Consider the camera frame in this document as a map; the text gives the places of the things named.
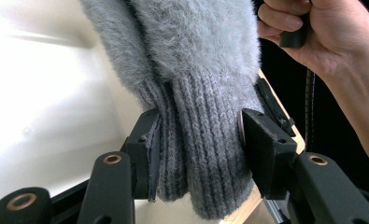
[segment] fuzzy mohair fabric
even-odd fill
[[[83,10],[100,34],[121,83],[144,109],[158,107],[161,118],[161,164],[158,196],[174,201],[188,192],[183,139],[171,87],[156,75],[145,49],[141,25],[127,1],[81,0]]]
[[[224,218],[253,182],[236,115],[263,112],[256,16],[249,0],[130,0],[158,74],[171,85],[184,137],[192,205]]]

